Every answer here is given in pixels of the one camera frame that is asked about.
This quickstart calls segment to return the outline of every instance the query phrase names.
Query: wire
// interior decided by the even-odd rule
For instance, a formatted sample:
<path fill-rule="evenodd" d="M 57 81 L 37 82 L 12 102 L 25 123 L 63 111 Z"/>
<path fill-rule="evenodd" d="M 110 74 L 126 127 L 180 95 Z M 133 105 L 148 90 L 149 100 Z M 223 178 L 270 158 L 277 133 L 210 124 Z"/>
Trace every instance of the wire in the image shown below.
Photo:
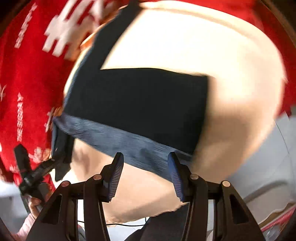
<path fill-rule="evenodd" d="M 142 224 L 142 225 L 126 225 L 126 224 L 120 224 L 120 223 L 110 223 L 110 224 L 106 224 L 107 226 L 110 226 L 110 225 L 121 225 L 121 226 L 126 226 L 126 227 L 141 227 L 141 226 L 144 226 L 145 224 Z"/>

